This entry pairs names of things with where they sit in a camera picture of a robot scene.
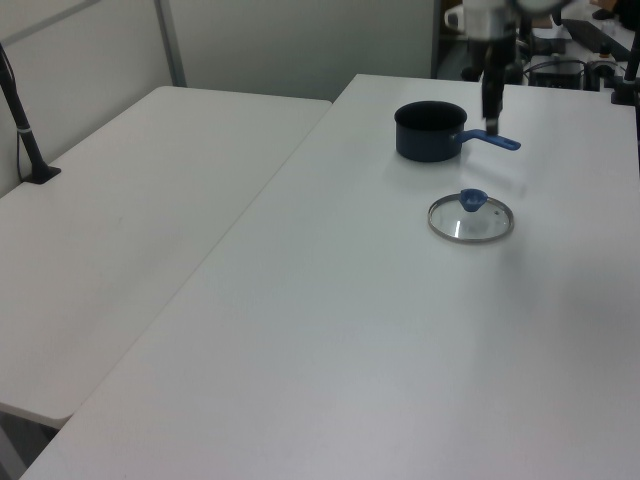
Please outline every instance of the blue saucepan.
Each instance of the blue saucepan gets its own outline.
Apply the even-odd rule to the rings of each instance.
[[[507,150],[520,144],[484,130],[464,131],[467,112],[447,102],[416,102],[400,108],[396,119],[396,150],[417,162],[442,162],[460,153],[462,144],[473,138]]]

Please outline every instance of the pot lid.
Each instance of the pot lid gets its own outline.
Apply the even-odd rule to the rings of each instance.
[[[429,226],[453,242],[483,243],[511,233],[513,212],[482,190],[470,188],[431,205]]]

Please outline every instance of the table surface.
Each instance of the table surface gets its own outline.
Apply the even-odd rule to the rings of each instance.
[[[24,478],[636,479],[633,109],[507,87],[521,150],[418,164],[422,99],[482,125],[479,85],[356,77]],[[430,231],[462,187],[513,233]]]
[[[329,102],[163,87],[0,201],[0,411],[60,427]]]

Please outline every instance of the white wall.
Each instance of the white wall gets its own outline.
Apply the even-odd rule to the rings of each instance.
[[[153,0],[101,0],[5,50],[47,162],[171,84]],[[15,134],[0,96],[0,195],[18,183]]]
[[[357,73],[429,77],[436,0],[170,0],[190,87],[335,100]]]

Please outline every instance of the lid knob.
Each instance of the lid knob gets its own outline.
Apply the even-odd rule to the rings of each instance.
[[[482,205],[487,203],[489,196],[482,190],[467,188],[460,192],[460,203],[467,212],[477,212]]]

